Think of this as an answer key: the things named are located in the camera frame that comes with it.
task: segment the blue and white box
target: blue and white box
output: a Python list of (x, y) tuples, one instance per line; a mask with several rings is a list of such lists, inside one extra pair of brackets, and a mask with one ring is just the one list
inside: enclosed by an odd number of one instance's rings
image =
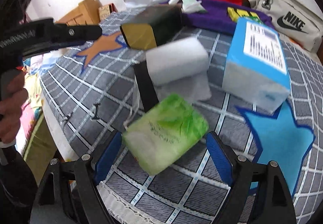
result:
[(290, 77), (278, 34), (239, 18), (227, 56), (222, 89), (272, 113), (290, 94)]

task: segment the screw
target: screw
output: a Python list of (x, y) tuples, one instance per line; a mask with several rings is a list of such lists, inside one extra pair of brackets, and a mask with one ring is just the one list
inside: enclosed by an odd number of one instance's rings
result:
[(87, 160), (89, 160), (91, 158), (91, 156), (89, 155), (89, 154), (84, 154), (83, 156), (82, 156), (82, 160), (83, 161), (87, 161)]
[(58, 162), (57, 158), (53, 158), (53, 159), (50, 161), (50, 164), (51, 164), (51, 165), (55, 165), (57, 162)]
[(276, 161), (270, 161), (270, 165), (271, 166), (273, 166), (273, 167), (277, 167), (278, 166), (278, 164), (277, 164), (277, 162)]
[(247, 158), (245, 156), (239, 155), (238, 160), (241, 162), (245, 162), (247, 160)]
[(74, 32), (74, 30), (73, 29), (70, 29), (70, 30), (68, 30), (68, 33), (69, 33), (69, 35), (75, 35), (75, 32)]

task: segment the blue gripper pad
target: blue gripper pad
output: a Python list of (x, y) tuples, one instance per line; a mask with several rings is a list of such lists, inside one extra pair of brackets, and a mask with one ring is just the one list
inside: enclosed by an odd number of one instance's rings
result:
[(117, 132), (111, 140), (109, 146), (105, 149), (102, 156), (95, 164), (95, 174), (93, 177), (95, 185), (98, 185), (100, 181), (106, 179), (109, 170), (111, 169), (112, 163), (114, 162), (114, 159), (116, 158), (121, 147), (121, 143), (122, 135), (120, 132)]
[(206, 147), (222, 181), (231, 186), (233, 184), (232, 164), (211, 132), (206, 135)]

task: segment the purple cloth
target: purple cloth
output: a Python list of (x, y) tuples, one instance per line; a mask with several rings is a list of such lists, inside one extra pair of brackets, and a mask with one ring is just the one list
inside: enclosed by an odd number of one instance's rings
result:
[(208, 29), (216, 32), (233, 35), (235, 33), (236, 23), (228, 16), (228, 7), (255, 12), (260, 20), (272, 29), (272, 18), (266, 14), (253, 10), (245, 6), (239, 6), (218, 0), (201, 0), (202, 6), (208, 11), (207, 13), (182, 14), (182, 24), (184, 26)]

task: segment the zipper pull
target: zipper pull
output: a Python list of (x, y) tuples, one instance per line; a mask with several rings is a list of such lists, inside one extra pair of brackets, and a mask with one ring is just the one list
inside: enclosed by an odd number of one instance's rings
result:
[(270, 7), (271, 7), (270, 0), (264, 0), (261, 6), (262, 6), (262, 8), (270, 10)]

